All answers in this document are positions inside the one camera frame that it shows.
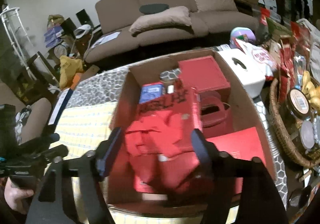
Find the person's left hand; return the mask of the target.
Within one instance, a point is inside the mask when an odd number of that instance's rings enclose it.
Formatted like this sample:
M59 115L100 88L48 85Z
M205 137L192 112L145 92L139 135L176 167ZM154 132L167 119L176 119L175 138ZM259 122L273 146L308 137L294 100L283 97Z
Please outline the person's left hand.
M4 189L4 199L13 211L26 215L27 206L23 204L23 200L32 197L33 195L34 191L32 189L21 189L16 186L10 178L7 179Z

